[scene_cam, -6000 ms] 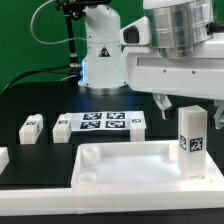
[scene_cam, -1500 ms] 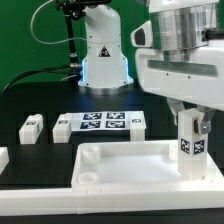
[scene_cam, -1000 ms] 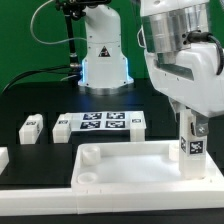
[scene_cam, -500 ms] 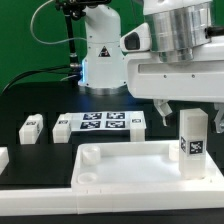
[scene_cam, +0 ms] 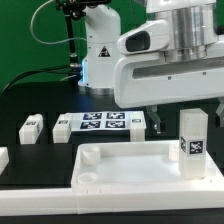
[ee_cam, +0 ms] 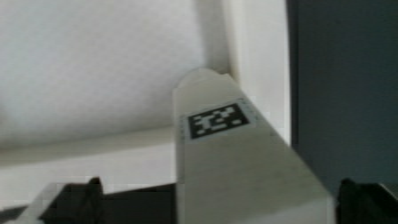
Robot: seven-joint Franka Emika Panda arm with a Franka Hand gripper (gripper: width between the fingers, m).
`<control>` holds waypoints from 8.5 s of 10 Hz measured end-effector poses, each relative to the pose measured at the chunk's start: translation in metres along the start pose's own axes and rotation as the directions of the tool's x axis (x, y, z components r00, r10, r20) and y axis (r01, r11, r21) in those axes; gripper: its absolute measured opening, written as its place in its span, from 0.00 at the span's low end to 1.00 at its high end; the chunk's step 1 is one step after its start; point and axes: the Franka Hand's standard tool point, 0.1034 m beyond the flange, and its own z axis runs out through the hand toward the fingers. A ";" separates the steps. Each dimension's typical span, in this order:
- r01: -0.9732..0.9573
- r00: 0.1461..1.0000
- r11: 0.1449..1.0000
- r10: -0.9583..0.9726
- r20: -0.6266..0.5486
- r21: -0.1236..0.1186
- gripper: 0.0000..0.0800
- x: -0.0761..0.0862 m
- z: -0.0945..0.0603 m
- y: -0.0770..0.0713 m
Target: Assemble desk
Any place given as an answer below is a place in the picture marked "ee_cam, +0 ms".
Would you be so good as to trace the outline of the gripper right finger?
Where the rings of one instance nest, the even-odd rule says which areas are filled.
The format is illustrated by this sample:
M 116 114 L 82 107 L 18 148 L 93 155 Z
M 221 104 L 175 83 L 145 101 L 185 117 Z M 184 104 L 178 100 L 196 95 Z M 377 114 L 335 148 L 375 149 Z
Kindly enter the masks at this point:
M 398 224 L 398 183 L 342 181 L 338 224 Z

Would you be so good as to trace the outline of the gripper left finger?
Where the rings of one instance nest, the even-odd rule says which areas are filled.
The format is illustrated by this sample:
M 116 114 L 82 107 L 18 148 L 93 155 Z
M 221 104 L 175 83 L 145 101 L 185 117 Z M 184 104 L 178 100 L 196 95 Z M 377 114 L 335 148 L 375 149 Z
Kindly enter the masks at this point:
M 11 224 L 104 224 L 104 185 L 95 177 L 88 183 L 50 183 Z

